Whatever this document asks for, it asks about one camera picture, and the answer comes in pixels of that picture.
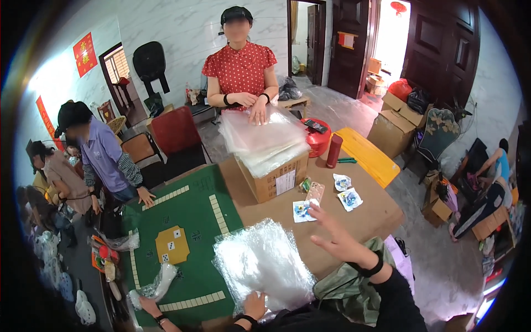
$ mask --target purple shirt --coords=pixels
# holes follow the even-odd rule
[[[80,142],[81,156],[85,165],[90,165],[110,192],[118,192],[129,186],[129,181],[118,169],[122,148],[110,127],[92,116],[89,140]]]

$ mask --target black jacket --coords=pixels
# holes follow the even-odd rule
[[[308,306],[289,313],[281,312],[273,321],[261,325],[258,331],[427,331],[409,284],[400,272],[393,269],[389,280],[374,285],[374,289],[382,298],[376,327],[352,323],[339,312],[318,311]],[[237,324],[226,329],[226,332],[243,331],[245,329]]]

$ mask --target red thermos bottle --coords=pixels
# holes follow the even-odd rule
[[[343,139],[336,134],[332,136],[332,141],[330,142],[330,149],[328,150],[327,158],[327,167],[335,168],[337,164],[337,159],[339,157],[339,151],[341,150],[341,144],[343,144]]]

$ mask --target checkered sleeve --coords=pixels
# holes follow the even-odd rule
[[[90,164],[83,164],[83,177],[87,187],[94,187],[96,184],[94,169]]]
[[[118,159],[118,169],[124,173],[125,178],[135,188],[144,186],[142,174],[140,168],[135,165],[128,153],[122,153],[120,159]]]

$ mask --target red plastic bag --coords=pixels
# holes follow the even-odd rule
[[[407,102],[408,94],[413,91],[413,88],[409,86],[406,79],[400,79],[396,82],[391,83],[387,92],[392,93],[398,98],[402,99],[403,102]]]

